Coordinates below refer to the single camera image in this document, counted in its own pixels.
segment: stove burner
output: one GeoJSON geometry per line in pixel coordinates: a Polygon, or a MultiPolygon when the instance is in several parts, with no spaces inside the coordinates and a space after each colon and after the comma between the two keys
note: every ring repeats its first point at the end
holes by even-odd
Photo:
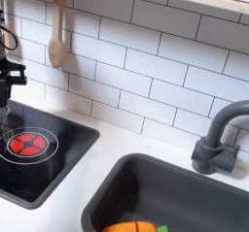
{"type": "Polygon", "coordinates": [[[12,138],[7,147],[17,156],[35,156],[48,148],[48,139],[36,133],[18,134],[12,138]]]}
{"type": "Polygon", "coordinates": [[[18,165],[33,165],[53,157],[58,139],[49,130],[21,127],[10,130],[0,138],[0,157],[18,165]]]}

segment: wooden utensil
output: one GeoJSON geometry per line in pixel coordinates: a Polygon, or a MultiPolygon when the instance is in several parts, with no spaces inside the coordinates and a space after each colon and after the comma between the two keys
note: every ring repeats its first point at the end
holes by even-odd
{"type": "Polygon", "coordinates": [[[65,54],[62,41],[63,0],[53,0],[53,35],[49,44],[49,56],[54,68],[59,68],[65,54]]]}
{"type": "MultiPolygon", "coordinates": [[[[4,13],[4,0],[0,0],[0,10],[2,10],[3,13],[4,13]]],[[[7,24],[5,22],[3,22],[2,25],[8,29],[7,24]]],[[[10,35],[9,35],[9,33],[2,30],[2,35],[3,35],[3,43],[4,43],[4,45],[9,48],[10,47],[10,35]]]]}

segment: gray faucet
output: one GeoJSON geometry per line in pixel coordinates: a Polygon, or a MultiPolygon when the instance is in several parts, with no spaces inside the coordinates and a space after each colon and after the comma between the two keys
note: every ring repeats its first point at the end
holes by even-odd
{"type": "Polygon", "coordinates": [[[196,142],[192,155],[193,168],[210,175],[216,169],[231,173],[237,159],[240,146],[233,150],[225,149],[221,138],[227,124],[238,116],[249,115],[249,101],[240,101],[227,105],[214,117],[206,137],[196,142]]]}

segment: white countertop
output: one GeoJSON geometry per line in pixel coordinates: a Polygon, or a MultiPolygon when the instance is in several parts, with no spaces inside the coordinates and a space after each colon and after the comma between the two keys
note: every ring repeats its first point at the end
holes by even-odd
{"type": "MultiPolygon", "coordinates": [[[[20,101],[20,97],[14,95],[13,100],[20,101]]],[[[42,101],[21,97],[21,102],[92,127],[100,132],[100,138],[39,209],[29,211],[0,199],[1,232],[82,232],[84,207],[115,163],[130,153],[150,154],[193,170],[188,151],[42,101]]],[[[210,178],[249,191],[248,172],[235,169],[232,175],[216,173],[210,178]]]]}

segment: wall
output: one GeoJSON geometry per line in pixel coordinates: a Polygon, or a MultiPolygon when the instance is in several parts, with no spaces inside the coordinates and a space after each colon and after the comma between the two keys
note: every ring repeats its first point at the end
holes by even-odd
{"type": "MultiPolygon", "coordinates": [[[[66,59],[47,45],[52,0],[5,0],[26,65],[15,92],[193,150],[214,115],[249,99],[249,17],[181,0],[65,0],[66,59]]],[[[222,139],[249,162],[249,119],[222,139]]]]}

